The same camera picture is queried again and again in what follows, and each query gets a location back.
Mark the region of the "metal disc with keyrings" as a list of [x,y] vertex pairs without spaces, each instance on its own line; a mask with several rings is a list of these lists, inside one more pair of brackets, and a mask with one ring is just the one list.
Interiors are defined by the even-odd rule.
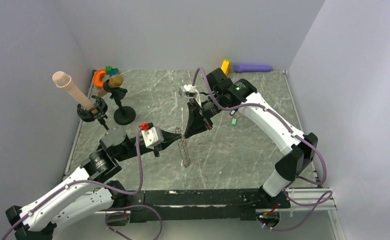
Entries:
[[[184,132],[182,128],[176,127],[175,128],[175,133],[180,132],[184,136]],[[191,164],[191,159],[188,151],[188,146],[187,143],[185,144],[183,140],[178,140],[177,145],[179,147],[179,152],[181,155],[181,165],[184,168],[188,168]]]

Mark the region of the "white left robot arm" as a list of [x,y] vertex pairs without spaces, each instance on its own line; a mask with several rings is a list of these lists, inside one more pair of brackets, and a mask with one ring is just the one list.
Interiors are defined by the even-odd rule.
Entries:
[[[13,205],[5,212],[10,233],[18,240],[51,240],[67,226],[102,210],[120,210],[131,203],[143,185],[141,156],[159,152],[182,139],[183,135],[168,132],[143,123],[136,136],[129,138],[122,127],[112,128],[99,140],[97,149],[61,183],[37,200],[25,206]],[[119,162],[137,157],[139,185],[137,190],[126,190],[111,178],[121,171]]]

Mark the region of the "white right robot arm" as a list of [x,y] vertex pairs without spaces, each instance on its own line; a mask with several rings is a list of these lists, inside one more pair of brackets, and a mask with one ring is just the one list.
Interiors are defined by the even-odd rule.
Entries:
[[201,92],[194,82],[182,85],[179,94],[189,98],[186,139],[213,128],[212,118],[222,111],[239,112],[255,123],[278,147],[283,157],[275,164],[274,171],[259,188],[259,203],[271,208],[278,202],[278,195],[311,164],[315,157],[318,138],[305,134],[291,125],[266,102],[248,80],[233,82],[221,68],[206,74],[199,67],[208,91],[208,98],[201,100]]

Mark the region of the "green tag key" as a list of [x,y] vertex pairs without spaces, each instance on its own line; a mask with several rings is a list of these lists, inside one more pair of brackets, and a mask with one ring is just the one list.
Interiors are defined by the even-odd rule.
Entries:
[[243,116],[240,116],[240,115],[233,115],[230,117],[230,125],[232,127],[235,127],[237,124],[238,124],[238,120],[243,118]]

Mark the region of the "black short microphone stand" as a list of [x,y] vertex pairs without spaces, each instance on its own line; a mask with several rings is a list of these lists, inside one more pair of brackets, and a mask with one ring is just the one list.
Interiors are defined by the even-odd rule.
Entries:
[[114,102],[118,106],[118,109],[114,112],[113,118],[118,125],[129,125],[136,118],[136,111],[126,105],[122,105],[122,100],[127,95],[128,90],[125,88],[106,89],[108,93],[111,93],[110,98],[114,99]]

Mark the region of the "yellow block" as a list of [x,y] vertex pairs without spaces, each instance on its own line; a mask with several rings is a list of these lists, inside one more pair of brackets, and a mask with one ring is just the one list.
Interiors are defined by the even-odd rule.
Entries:
[[224,59],[220,68],[223,71],[223,73],[227,76],[230,70],[230,60]]

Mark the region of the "purple cylinder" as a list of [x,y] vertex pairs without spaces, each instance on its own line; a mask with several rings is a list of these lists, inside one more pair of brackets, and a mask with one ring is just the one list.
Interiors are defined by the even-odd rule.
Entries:
[[274,68],[271,65],[258,64],[234,64],[233,71],[236,73],[243,72],[271,72]]

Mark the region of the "gold microphone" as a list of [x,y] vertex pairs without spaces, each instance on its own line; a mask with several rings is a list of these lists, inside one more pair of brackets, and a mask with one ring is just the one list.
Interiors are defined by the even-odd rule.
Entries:
[[110,79],[102,85],[102,88],[98,91],[97,96],[102,98],[108,93],[107,89],[119,88],[121,87],[123,82],[124,78],[120,74],[112,75]]

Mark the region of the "orange horseshoe toy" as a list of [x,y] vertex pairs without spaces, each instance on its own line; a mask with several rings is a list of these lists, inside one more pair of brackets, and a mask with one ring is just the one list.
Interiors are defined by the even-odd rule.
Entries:
[[107,74],[107,72],[104,68],[96,70],[94,72],[93,78],[92,78],[93,85],[96,86],[97,88],[102,88],[103,84],[104,84],[103,77],[106,74]]

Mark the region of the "green blue toy bricks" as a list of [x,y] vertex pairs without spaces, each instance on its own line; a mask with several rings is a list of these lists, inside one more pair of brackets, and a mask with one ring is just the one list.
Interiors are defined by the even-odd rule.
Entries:
[[111,77],[113,75],[117,75],[119,73],[120,73],[120,71],[118,68],[114,68],[110,65],[105,67],[105,74],[108,75],[109,77]]

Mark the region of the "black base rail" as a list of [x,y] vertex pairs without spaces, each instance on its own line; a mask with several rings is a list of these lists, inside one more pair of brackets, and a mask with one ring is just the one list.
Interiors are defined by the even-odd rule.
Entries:
[[239,219],[254,221],[263,212],[290,209],[283,193],[268,197],[257,188],[143,190],[114,200],[110,207],[121,211],[130,207],[130,222],[145,223],[157,220],[156,210],[164,221]]

